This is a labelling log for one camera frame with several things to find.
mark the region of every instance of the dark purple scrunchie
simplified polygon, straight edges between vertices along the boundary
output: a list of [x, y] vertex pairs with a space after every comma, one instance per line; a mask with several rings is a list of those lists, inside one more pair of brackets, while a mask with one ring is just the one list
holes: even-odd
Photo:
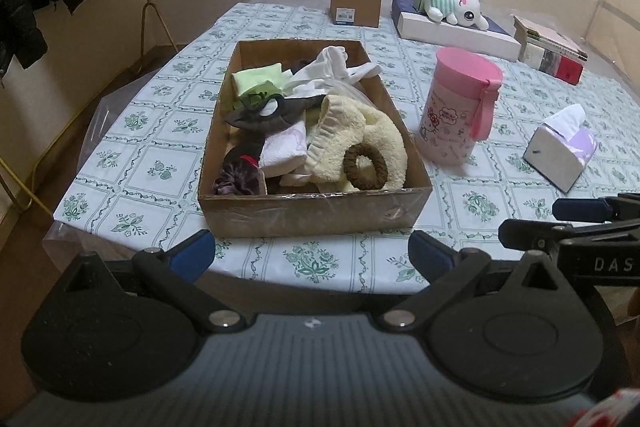
[[219, 196], [257, 196], [260, 193], [257, 167], [244, 158], [225, 162], [220, 176], [213, 182], [213, 193]]

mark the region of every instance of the yellow fuzzy cloth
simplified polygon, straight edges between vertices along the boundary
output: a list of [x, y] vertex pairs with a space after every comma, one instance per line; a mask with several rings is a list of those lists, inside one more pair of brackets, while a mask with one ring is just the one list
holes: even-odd
[[[356, 143], [378, 149], [386, 162], [388, 178], [382, 190], [402, 188], [406, 175], [406, 151], [402, 136], [382, 111], [346, 96], [324, 97], [318, 128], [309, 144], [302, 170], [311, 174], [309, 181], [321, 192], [353, 192], [342, 169], [345, 151]], [[362, 176], [375, 179], [368, 158], [358, 158]]]

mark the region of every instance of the tissue box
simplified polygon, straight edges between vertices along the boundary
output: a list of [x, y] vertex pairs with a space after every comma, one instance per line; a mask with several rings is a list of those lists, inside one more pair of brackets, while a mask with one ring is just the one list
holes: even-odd
[[566, 140], [551, 127], [542, 124], [533, 133], [523, 158], [567, 193], [584, 171], [597, 146], [596, 137], [585, 127], [581, 126], [571, 140]]

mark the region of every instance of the metal stand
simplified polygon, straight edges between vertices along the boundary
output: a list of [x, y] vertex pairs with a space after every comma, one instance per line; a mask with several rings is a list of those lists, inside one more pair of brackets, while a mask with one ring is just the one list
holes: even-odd
[[145, 27], [146, 27], [146, 9], [147, 8], [153, 8], [156, 11], [156, 15], [158, 16], [158, 19], [160, 21], [160, 23], [162, 24], [162, 28], [164, 29], [164, 32], [167, 36], [167, 38], [169, 39], [169, 41], [171, 42], [171, 45], [174, 47], [174, 51], [177, 53], [178, 52], [178, 46], [175, 44], [174, 38], [172, 38], [171, 33], [169, 33], [169, 28], [166, 26], [166, 23], [164, 22], [164, 19], [162, 18], [162, 14], [160, 13], [160, 10], [158, 9], [158, 5], [156, 3], [154, 3], [152, 0], [146, 0], [145, 5], [142, 7], [142, 29], [140, 30], [140, 65], [136, 71], [136, 74], [140, 73], [140, 71], [142, 71], [142, 58], [145, 56]]
[[39, 164], [40, 164], [40, 162], [38, 161], [36, 166], [33, 168], [33, 172], [31, 173], [31, 188], [29, 188], [29, 187], [27, 187], [27, 185], [25, 185], [22, 182], [22, 180], [20, 178], [18, 178], [18, 175], [9, 168], [9, 165], [7, 165], [6, 162], [4, 161], [4, 159], [2, 159], [2, 156], [0, 156], [0, 167], [2, 167], [7, 172], [7, 174], [9, 174], [9, 176], [11, 176], [12, 180], [18, 185], [18, 187], [20, 187], [22, 190], [24, 190], [27, 193], [27, 195], [29, 196], [29, 198], [30, 198], [29, 199], [29, 203], [27, 203], [26, 205], [20, 204], [20, 201], [18, 201], [18, 198], [15, 197], [14, 193], [11, 191], [9, 186], [6, 184], [6, 182], [2, 178], [1, 174], [0, 174], [0, 186], [2, 186], [2, 188], [4, 188], [4, 191], [7, 193], [7, 195], [12, 200], [14, 205], [21, 212], [25, 212], [25, 211], [29, 210], [31, 208], [31, 205], [35, 201], [37, 206], [39, 206], [42, 210], [44, 210], [46, 214], [49, 214], [49, 216], [53, 217], [53, 212], [51, 212], [47, 208], [47, 206], [44, 203], [42, 203], [42, 201], [40, 201], [40, 198], [38, 198], [34, 194], [34, 191], [35, 191], [35, 179], [36, 179], [36, 169], [38, 168]]

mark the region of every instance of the floral tablecloth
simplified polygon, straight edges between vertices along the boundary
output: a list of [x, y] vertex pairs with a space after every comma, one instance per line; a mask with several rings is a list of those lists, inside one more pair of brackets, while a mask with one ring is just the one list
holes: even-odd
[[[237, 4], [140, 90], [69, 187], [55, 218], [133, 250], [165, 250], [206, 227], [196, 189], [217, 93], [236, 42], [269, 38], [359, 39], [402, 119], [415, 132], [429, 91], [436, 47], [402, 40], [388, 18], [380, 28], [335, 26], [321, 10]], [[553, 220], [562, 194], [522, 160], [546, 116], [581, 103], [600, 145], [570, 196], [640, 187], [640, 110], [612, 79], [585, 71], [570, 86], [521, 63], [491, 58], [504, 71], [490, 139], [461, 168], [427, 164], [433, 194], [415, 228], [456, 249], [501, 247], [508, 217]], [[338, 291], [413, 293], [426, 282], [410, 265], [410, 230], [323, 237], [216, 238], [211, 270]]]

